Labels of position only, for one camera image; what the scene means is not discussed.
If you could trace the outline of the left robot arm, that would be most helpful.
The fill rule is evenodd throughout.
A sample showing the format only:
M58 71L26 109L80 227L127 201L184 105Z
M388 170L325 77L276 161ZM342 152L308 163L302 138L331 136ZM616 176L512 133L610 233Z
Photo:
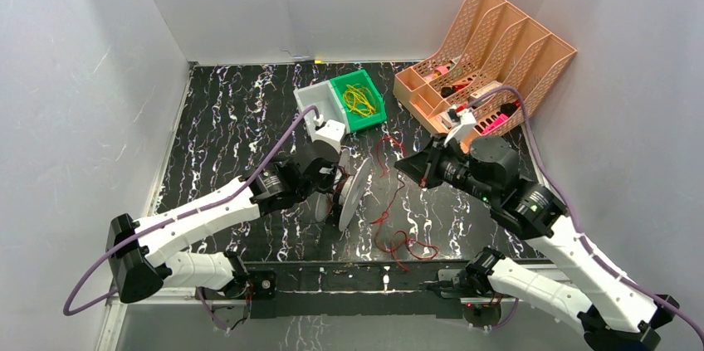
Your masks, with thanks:
M165 213L139 219L124 213L110 221L106 250L120 301L145 300L163 288L196 287L228 298L244 294L253 279L233 252L198 254L195 241L237 224L286 210L308 197L351 199L350 151L321 142L278 154L261 170Z

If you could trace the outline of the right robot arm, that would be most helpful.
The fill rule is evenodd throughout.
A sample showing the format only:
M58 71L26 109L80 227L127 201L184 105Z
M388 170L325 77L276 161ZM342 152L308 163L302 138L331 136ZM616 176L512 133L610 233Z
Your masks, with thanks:
M519 154L502 138L482 136L469 150L440 134L395 168L421 188L448 184L487 204L491 218L551 260L569 279L561 284L484 248L453 278L440 275L436 292L511 295L575 329L593 350L654 350L659 328L673 319L668 295L648 297L607 272L593 246L584 246L565 204L547 187L523 178Z

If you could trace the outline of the white plastic cable spool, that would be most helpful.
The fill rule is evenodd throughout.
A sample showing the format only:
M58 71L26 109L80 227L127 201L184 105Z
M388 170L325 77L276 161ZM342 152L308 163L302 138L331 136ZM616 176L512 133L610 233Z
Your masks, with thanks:
M341 232L348 227L362 202L372 168L370 158L366 158L355 169L350 156L350 150L342 148L332 193L315 194L315 221L324 222L329 217L337 217L337 227Z

